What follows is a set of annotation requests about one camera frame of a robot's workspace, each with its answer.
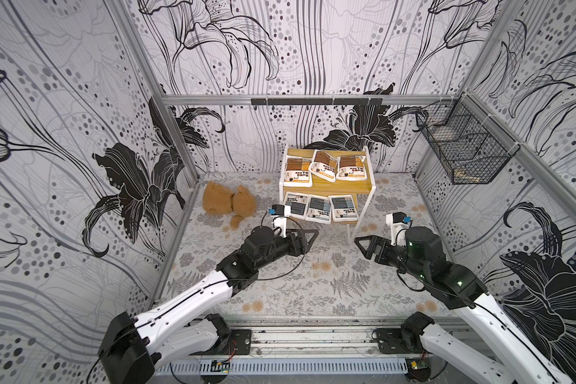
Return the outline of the blue coffee bag top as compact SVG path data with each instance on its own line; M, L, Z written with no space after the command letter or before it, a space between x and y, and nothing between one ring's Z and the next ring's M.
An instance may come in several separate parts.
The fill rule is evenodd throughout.
M331 200L328 197L308 195L305 220L330 224L331 219Z

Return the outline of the blue coffee bag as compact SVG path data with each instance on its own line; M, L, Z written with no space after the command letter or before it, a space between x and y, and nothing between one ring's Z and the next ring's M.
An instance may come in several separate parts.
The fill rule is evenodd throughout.
M331 200L328 197L308 195L305 220L330 224L331 219Z
M287 192L284 205L289 206L290 216L294 219L305 220L310 196L307 194Z
M333 195L331 200L331 215L334 222L353 222L358 220L358 208L352 195Z

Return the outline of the brown coffee bag front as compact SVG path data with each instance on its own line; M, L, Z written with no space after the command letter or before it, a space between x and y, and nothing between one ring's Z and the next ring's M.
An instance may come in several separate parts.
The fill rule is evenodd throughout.
M329 152L315 150L308 170L327 182L336 182L339 160Z

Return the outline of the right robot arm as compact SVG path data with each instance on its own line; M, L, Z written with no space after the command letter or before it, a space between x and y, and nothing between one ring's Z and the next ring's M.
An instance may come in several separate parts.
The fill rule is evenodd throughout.
M476 383L570 383L506 316L485 284L467 267L447 260L443 244L426 227L401 229L404 245L377 235L355 238L363 256L409 275L424 291L465 321L494 353L478 352L445 331L436 321L416 312L402 324L405 347L428 352L454 366Z

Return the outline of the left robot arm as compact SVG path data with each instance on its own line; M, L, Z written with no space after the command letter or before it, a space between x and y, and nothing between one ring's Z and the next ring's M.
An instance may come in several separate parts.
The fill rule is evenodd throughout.
M146 383L157 368L193 353L229 346L230 328L208 310L259 281L259 271L284 256L304 257L318 230L258 226L203 280L154 309L115 316L98 352L110 383Z

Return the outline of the wooden two-tier shelf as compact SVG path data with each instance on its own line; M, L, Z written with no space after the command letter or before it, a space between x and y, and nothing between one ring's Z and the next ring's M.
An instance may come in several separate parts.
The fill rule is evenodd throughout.
M342 155L364 155L366 157L364 168L367 174L367 180L353 182L337 181L332 183L314 176L311 187L287 187L283 181L283 176L281 176L278 182L278 196L281 202L284 200L285 195L288 192L323 197L328 197L330 195L352 196L359 214L357 220L345 222L347 225L348 243L352 243L357 236L358 230L360 229L364 219L364 214L369 208L377 189L373 166L371 163L371 154L368 147L364 147L364 150L362 151L328 150L328 153L334 158L339 158Z

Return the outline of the brown teddy bear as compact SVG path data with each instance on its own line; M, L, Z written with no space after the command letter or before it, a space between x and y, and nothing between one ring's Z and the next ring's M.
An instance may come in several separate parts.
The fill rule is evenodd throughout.
M208 182L203 191L203 209L209 215L230 215L230 228L237 230L241 222L258 209L256 197L244 186L235 190L217 182Z

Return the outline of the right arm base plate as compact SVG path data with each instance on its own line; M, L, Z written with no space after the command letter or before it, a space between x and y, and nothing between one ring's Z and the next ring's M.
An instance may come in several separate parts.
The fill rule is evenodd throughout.
M372 339L376 342L379 352L383 355L421 354L426 355L428 350L420 340L422 332L404 330L400 328L378 328L372 332Z

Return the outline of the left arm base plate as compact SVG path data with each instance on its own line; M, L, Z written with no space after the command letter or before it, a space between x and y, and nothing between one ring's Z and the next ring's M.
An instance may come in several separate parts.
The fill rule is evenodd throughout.
M193 356L217 355L228 358L230 356L249 355L251 342L251 329L236 329L232 330L229 336L216 342L211 349L193 353Z

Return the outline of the black bar on rail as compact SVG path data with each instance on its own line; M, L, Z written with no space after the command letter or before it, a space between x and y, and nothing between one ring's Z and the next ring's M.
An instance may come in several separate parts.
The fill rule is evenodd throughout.
M379 106L382 105L381 98L326 98L326 99L314 99L314 98L252 98L252 106Z

